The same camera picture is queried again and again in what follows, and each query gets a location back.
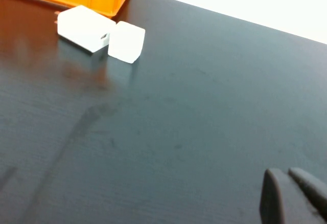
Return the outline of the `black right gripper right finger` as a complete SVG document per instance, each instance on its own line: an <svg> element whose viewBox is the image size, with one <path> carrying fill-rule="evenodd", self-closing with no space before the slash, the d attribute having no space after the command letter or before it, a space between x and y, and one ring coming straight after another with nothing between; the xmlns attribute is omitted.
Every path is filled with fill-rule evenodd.
<svg viewBox="0 0 327 224"><path fill-rule="evenodd" d="M326 220L326 183L297 167L289 168L288 174L297 183L319 215Z"/></svg>

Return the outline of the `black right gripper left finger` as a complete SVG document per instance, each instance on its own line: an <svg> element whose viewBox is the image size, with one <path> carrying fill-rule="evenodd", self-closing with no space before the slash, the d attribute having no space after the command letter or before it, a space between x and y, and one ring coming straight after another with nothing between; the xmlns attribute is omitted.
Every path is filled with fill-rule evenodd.
<svg viewBox="0 0 327 224"><path fill-rule="evenodd" d="M288 172L277 168L265 171L260 217L262 223L324 223Z"/></svg>

